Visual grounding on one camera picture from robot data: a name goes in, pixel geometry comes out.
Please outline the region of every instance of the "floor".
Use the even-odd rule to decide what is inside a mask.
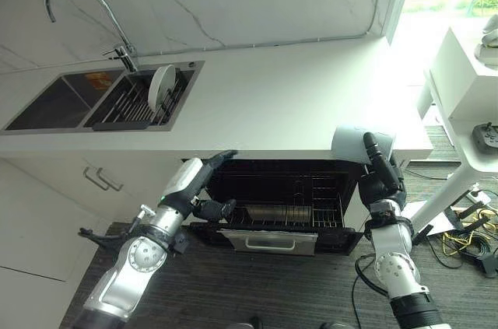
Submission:
[[[432,159],[454,154],[441,130],[428,128],[436,147]],[[458,163],[412,163],[409,169],[446,177],[457,167]],[[427,199],[443,183],[408,172],[405,182],[409,201]],[[493,178],[483,180],[481,185],[498,188]],[[119,227],[114,224],[110,230]],[[235,254],[231,249],[207,247],[193,239],[185,255],[168,259],[153,276],[126,328],[223,329],[255,314],[267,329],[318,329],[324,321],[356,326],[351,305],[353,265],[358,256],[370,252],[372,246],[361,240],[349,256]],[[467,263],[458,270],[446,269],[434,260],[426,244],[414,247],[412,258],[453,329],[498,327],[498,278],[485,278]],[[61,328],[70,326],[94,284],[111,265],[110,257],[97,251]],[[398,328],[388,301],[362,282],[357,284],[355,297],[363,329]]]

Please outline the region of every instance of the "sink basin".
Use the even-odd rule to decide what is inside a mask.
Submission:
[[[61,75],[6,130],[77,128],[122,72],[118,69]]]
[[[175,83],[155,111],[148,94],[161,65],[133,73],[112,68],[60,75],[0,133],[170,131],[203,64],[174,63]]]

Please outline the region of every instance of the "white plate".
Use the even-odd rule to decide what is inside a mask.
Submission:
[[[149,88],[149,106],[157,112],[164,101],[168,89],[173,90],[177,72],[173,65],[159,67],[154,73]]]

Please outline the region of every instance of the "remote control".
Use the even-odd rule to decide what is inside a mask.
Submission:
[[[491,122],[476,125],[472,139],[480,152],[498,155],[498,126],[491,125]]]

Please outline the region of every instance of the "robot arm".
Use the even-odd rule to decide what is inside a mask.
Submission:
[[[167,253],[172,249],[183,253],[186,241],[179,236],[181,223],[191,213],[216,222],[233,211],[233,200],[221,204],[199,201],[197,196],[214,170],[235,154],[237,151],[229,150],[205,162],[199,158],[188,160],[171,178],[157,211],[141,207],[126,233],[137,236],[124,243],[116,264],[96,284],[73,324],[75,329],[122,328],[139,304],[154,272],[165,263]],[[149,224],[137,227],[145,216],[150,218]],[[97,241],[106,238],[93,236],[89,231],[81,234]]]
[[[429,289],[420,285],[419,270],[410,257],[413,228],[402,217],[406,194],[401,171],[394,158],[385,159],[373,134],[367,132],[363,142],[373,167],[359,182],[360,197],[372,218],[366,223],[366,237],[375,249],[375,273],[387,288],[399,327],[451,329]]]

